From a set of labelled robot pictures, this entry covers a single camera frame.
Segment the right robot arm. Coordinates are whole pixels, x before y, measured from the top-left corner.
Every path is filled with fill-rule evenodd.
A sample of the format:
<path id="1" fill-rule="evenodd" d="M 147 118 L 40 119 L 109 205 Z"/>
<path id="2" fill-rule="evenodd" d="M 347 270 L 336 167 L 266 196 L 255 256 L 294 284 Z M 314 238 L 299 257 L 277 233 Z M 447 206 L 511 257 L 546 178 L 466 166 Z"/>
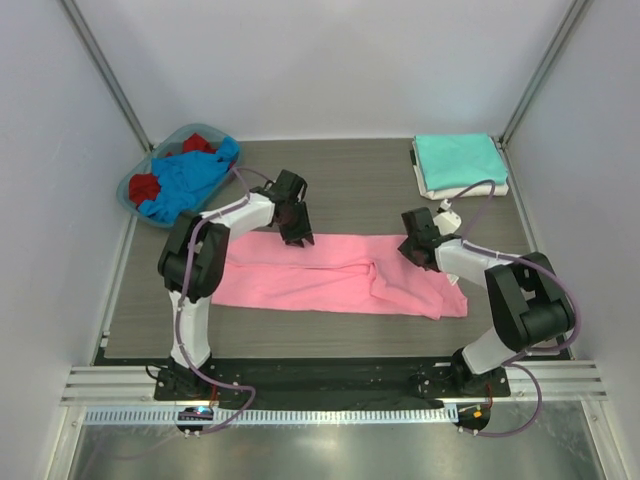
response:
<path id="1" fill-rule="evenodd" d="M 451 356 L 446 392 L 482 395 L 484 385 L 508 361 L 576 332 L 578 314 L 544 254 L 499 253 L 456 233 L 443 233 L 426 207 L 404 212 L 401 218 L 406 239 L 398 250 L 407 260 L 426 271 L 467 280 L 488 295 L 492 326 Z"/>

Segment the pink t shirt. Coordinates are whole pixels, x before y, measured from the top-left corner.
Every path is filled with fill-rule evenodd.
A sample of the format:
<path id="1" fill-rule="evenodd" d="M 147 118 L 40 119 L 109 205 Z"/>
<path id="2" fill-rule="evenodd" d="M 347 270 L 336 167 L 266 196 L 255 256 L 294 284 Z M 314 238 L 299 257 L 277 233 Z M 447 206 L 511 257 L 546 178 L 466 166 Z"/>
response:
<path id="1" fill-rule="evenodd" d="M 443 273 L 413 265 L 400 235 L 318 234 L 287 246 L 252 231 L 228 248 L 216 305 L 283 311 L 464 318 L 467 299 Z"/>

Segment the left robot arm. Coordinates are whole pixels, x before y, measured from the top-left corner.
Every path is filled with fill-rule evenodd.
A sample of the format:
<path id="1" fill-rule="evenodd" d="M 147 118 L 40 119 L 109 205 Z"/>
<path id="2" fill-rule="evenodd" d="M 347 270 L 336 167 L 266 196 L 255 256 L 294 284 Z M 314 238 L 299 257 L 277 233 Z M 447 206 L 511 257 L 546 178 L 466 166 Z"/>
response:
<path id="1" fill-rule="evenodd" d="M 155 375 L 156 400 L 201 400 L 222 386 L 210 373 L 208 326 L 228 247 L 249 232 L 272 226 L 288 246 L 312 245 L 307 188 L 301 176 L 283 170 L 231 204 L 178 216 L 158 261 L 172 305 L 173 343 L 167 364 Z"/>

